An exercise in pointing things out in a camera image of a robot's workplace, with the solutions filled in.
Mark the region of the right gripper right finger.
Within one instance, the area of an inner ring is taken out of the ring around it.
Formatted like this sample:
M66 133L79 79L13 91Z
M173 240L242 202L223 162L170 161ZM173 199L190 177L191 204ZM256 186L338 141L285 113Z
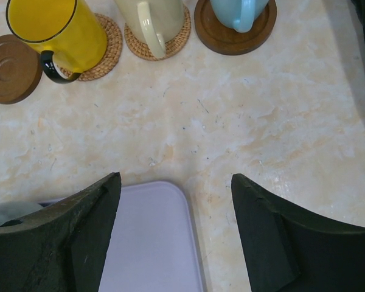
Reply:
M316 214L242 174L231 190L252 291L365 291L365 227Z

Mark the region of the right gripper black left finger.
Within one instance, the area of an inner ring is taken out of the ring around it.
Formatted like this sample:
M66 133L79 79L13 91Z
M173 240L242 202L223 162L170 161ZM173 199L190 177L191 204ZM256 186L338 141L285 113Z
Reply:
M120 173L0 224L0 291L98 291Z

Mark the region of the woven rattan coaster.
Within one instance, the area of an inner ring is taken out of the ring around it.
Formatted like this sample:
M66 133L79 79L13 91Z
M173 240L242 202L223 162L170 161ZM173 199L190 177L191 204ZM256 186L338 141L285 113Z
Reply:
M122 51L122 34L111 18L83 6L58 10L55 16L60 31L50 62L56 82L95 80L115 67Z
M179 31L176 37L174 37L172 40L166 42L166 55L163 58L155 58L154 55L151 53L148 46L140 42L133 34L133 32L130 30L129 26L125 24L124 27L124 37L126 44L129 48L129 50L137 57L148 60L148 61L161 61L168 59L174 55L176 55L178 52L180 52L183 47L188 42L190 32L191 32L191 19L190 19L190 13L188 7L184 4L184 24L182 26L182 29Z

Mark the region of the yellow mug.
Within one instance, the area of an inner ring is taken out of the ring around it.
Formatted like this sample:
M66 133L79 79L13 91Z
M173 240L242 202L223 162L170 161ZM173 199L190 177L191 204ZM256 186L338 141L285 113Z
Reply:
M103 58L107 36L86 1L8 1L12 34L40 55L43 72L53 82L78 79Z

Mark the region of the dark brown wooden coaster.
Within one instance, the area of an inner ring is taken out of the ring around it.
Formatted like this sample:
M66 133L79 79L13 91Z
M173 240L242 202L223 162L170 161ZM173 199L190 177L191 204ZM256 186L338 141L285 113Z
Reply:
M223 55L241 55L261 46L270 36L277 17L275 0L269 0L249 32L238 33L217 19L209 0L199 0L195 7L195 30L201 42Z

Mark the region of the white light-blue mug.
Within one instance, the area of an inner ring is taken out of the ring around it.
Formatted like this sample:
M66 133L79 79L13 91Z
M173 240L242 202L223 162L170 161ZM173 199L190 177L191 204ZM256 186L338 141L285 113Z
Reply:
M238 33L251 30L268 2L269 0L210 0L219 22Z

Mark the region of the cream mug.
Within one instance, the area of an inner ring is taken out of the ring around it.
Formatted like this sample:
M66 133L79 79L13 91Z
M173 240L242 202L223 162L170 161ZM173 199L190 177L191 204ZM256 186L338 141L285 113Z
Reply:
M115 0L134 36L145 43L157 59L166 56L166 42L183 27L182 0Z

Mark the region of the lavender plastic tray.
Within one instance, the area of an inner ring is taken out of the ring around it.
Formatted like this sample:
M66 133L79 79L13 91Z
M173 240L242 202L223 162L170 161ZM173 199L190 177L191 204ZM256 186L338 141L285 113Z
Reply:
M70 266L69 291L203 291L183 192L166 181L104 190L120 200L103 271Z

